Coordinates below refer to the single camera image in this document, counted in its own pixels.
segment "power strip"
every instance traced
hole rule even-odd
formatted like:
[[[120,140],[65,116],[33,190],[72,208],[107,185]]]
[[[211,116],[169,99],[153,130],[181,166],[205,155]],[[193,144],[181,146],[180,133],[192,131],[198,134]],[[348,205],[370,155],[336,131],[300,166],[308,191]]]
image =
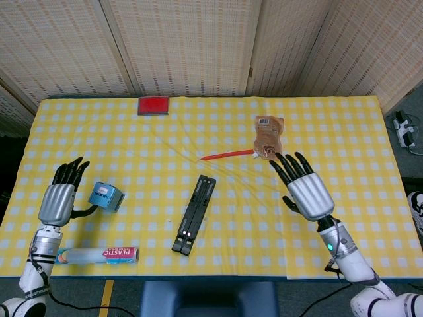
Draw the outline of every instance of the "power strip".
[[[414,142],[414,137],[412,135],[414,128],[411,125],[410,118],[405,114],[405,112],[402,110],[396,111],[393,123],[400,146],[406,148],[415,147],[416,143]]]

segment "snack bag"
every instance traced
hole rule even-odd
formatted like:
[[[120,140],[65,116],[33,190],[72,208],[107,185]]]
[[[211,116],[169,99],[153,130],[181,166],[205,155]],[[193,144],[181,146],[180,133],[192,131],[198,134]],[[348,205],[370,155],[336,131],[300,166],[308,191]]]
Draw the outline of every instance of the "snack bag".
[[[274,116],[256,117],[256,140],[254,150],[262,159],[276,160],[275,153],[282,152],[280,135],[284,130],[284,119]]]

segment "robotic arm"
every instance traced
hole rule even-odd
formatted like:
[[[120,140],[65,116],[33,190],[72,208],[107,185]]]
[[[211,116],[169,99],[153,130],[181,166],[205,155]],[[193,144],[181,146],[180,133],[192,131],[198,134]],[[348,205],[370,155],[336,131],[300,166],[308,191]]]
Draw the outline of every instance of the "robotic arm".
[[[356,317],[417,317],[423,316],[423,295],[412,293],[398,297],[382,282],[358,250],[344,224],[331,216],[334,202],[319,175],[313,172],[305,157],[295,152],[300,161],[276,153],[282,167],[270,161],[282,182],[287,186],[293,202],[287,196],[284,203],[309,221],[317,221],[317,232],[332,255],[325,270],[342,273],[346,280],[365,285],[350,302]],[[333,269],[333,263],[339,270]]]
[[[86,211],[73,210],[75,193],[84,169],[90,162],[79,167],[82,157],[69,164],[61,165],[54,175],[52,185],[47,187],[38,218],[44,224],[36,231],[30,244],[28,259],[19,287],[25,298],[13,298],[0,304],[0,317],[43,317],[46,313],[46,296],[50,293],[49,278],[59,250],[63,234],[60,227],[70,218],[90,215],[97,208],[91,206]]]

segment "yellow floor tape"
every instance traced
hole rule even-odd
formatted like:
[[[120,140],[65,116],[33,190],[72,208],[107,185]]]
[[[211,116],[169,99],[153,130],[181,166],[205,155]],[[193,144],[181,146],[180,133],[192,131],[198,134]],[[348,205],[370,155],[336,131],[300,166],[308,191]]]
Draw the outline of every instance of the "yellow floor tape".
[[[113,280],[107,280],[104,284],[103,298],[101,300],[101,306],[110,306],[110,299],[112,298],[113,291]],[[100,309],[98,317],[107,317],[108,309]]]

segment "yellow checkered tablecloth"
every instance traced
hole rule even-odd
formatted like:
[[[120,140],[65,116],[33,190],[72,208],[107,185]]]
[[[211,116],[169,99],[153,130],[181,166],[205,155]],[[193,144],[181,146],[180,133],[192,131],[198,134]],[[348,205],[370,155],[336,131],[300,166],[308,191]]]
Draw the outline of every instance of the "yellow checkered tablecloth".
[[[282,203],[285,186],[251,156],[200,161],[251,149],[254,119],[285,118],[284,152],[301,151],[332,194],[360,250],[382,277],[421,277],[423,255],[374,96],[350,98],[171,98],[168,116],[137,116],[137,99],[45,100],[31,129],[0,228],[0,274],[21,275],[38,210],[56,168],[91,161],[75,208],[96,181],[120,188],[117,213],[71,220],[62,247],[139,246],[139,263],[56,265],[54,275],[325,274],[329,252],[317,224]],[[171,251],[198,176],[217,180],[189,257]]]

